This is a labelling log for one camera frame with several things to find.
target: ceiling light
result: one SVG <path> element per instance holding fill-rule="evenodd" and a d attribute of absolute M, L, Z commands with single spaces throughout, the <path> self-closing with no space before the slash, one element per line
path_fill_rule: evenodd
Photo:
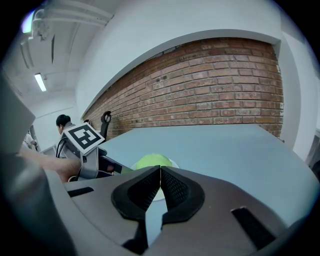
<path fill-rule="evenodd" d="M 44 81 L 42 80 L 41 74 L 40 73 L 35 74 L 34 77 L 35 77 L 35 80 L 37 81 L 41 91 L 45 92 L 47 89 L 45 87 Z"/>
<path fill-rule="evenodd" d="M 30 12 L 26 18 L 23 20 L 22 25 L 21 25 L 21 29 L 23 33 L 30 33 L 32 30 L 32 18 L 34 16 L 34 12 L 32 11 Z"/>

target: black hair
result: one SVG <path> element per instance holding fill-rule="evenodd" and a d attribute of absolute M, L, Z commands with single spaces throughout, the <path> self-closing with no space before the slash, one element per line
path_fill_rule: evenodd
<path fill-rule="evenodd" d="M 71 118 L 68 115 L 61 114 L 56 118 L 55 124 L 56 126 L 65 126 L 66 123 L 71 122 Z"/>

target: gray table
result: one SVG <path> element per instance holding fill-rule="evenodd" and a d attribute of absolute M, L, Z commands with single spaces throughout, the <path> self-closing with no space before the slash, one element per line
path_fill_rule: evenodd
<path fill-rule="evenodd" d="M 231 182 L 270 207 L 287 226 L 310 212 L 320 191 L 308 166 L 255 124 L 136 128 L 100 147 L 127 167 L 157 153 L 181 169 Z M 164 200 L 154 202 L 146 220 L 162 215 L 164 206 Z M 148 228 L 147 223 L 148 236 L 161 226 L 161 219 L 152 225 Z M 157 234 L 153 232 L 151 240 Z"/>

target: green ball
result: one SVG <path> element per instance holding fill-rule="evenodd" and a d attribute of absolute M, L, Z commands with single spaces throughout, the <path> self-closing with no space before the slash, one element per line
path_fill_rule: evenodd
<path fill-rule="evenodd" d="M 167 157 L 162 154 L 147 154 L 136 163 L 135 169 L 138 170 L 149 166 L 172 167 L 172 163 Z"/>

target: white ceiling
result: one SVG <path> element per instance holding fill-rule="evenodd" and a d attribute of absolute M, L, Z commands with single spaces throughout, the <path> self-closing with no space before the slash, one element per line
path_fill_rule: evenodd
<path fill-rule="evenodd" d="M 100 8 L 110 14 L 115 14 L 123 0 L 76 0 Z M 50 8 L 80 11 L 91 14 L 89 11 L 61 5 L 61 1 L 54 1 Z M 65 15 L 49 14 L 47 17 L 66 17 Z M 41 90 L 34 77 L 41 73 L 47 91 L 61 92 L 73 90 L 78 82 L 79 69 L 83 57 L 95 34 L 102 30 L 99 26 L 78 22 L 47 21 L 49 36 L 42 40 L 40 36 L 28 40 L 30 34 L 18 33 L 15 42 L 12 43 L 6 59 L 2 63 L 2 72 L 9 83 L 22 97 L 41 94 Z M 54 36 L 54 57 L 52 63 L 51 47 Z M 21 42 L 28 42 L 32 62 L 27 61 L 27 68 Z"/>

